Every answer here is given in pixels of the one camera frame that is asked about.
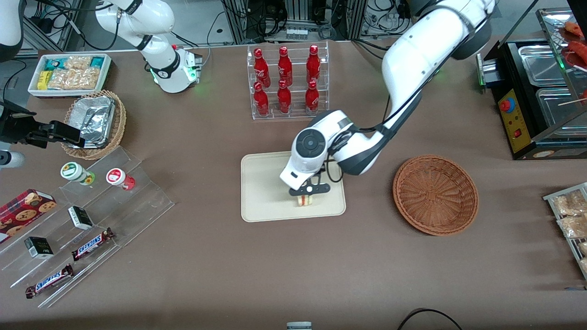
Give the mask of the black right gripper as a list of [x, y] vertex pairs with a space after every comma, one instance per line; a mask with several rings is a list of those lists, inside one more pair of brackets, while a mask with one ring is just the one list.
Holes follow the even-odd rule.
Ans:
[[60, 121], [50, 122], [50, 138], [48, 133], [41, 129], [43, 123], [37, 122], [34, 111], [13, 102], [1, 102], [0, 140], [8, 144], [32, 145], [38, 148], [47, 148], [48, 142], [60, 142], [71, 148], [85, 148], [85, 140], [79, 129]]

